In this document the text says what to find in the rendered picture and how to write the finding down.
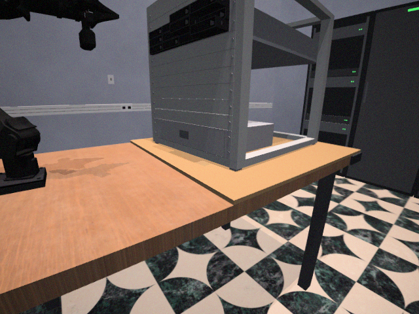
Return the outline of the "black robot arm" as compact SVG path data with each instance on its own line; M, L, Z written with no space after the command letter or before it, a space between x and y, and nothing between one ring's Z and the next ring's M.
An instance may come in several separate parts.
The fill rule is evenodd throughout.
M60 3L62 10L79 17L91 7L92 0ZM53 0L0 0L0 20L24 17L29 22L30 12L53 16ZM13 118L0 108L0 159L7 176L4 181L32 179L40 172L33 153L41 140L36 127L24 116Z

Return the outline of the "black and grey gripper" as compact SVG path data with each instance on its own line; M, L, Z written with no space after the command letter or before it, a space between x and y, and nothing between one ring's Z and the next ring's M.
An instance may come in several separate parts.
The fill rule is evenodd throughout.
M92 0L92 8L84 11L83 17L74 16L60 8L60 3L64 0L53 0L53 16L57 18L68 18L82 23L82 29L79 32L80 47L83 50L93 50L96 47L96 36L91 30L96 24L109 20L119 19L119 15L100 3L98 0ZM100 20L98 20L100 19ZM90 29L91 28L91 29Z

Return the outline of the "light wooden board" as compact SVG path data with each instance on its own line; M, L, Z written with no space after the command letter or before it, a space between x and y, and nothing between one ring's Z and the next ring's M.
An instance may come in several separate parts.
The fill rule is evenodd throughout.
M157 144L153 138L130 142L233 205L361 152L356 148L317 142L233 171L221 164Z

